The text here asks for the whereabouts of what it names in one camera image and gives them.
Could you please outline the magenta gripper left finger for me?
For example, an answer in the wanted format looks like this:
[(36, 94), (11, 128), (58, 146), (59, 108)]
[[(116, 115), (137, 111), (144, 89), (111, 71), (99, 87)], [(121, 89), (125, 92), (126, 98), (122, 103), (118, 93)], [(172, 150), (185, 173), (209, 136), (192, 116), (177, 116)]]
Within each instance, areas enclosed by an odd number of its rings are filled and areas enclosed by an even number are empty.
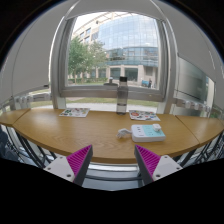
[(88, 145), (67, 157), (57, 157), (45, 168), (45, 171), (81, 186), (84, 182), (92, 155), (93, 147)]

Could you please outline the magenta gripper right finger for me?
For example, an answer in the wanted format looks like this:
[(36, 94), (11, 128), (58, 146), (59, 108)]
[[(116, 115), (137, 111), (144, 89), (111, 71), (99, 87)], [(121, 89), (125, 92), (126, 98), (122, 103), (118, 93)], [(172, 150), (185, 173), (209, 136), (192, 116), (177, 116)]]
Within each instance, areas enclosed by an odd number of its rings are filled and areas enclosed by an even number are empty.
[(168, 155), (159, 156), (139, 145), (135, 146), (134, 154), (145, 185), (182, 169), (182, 167)]

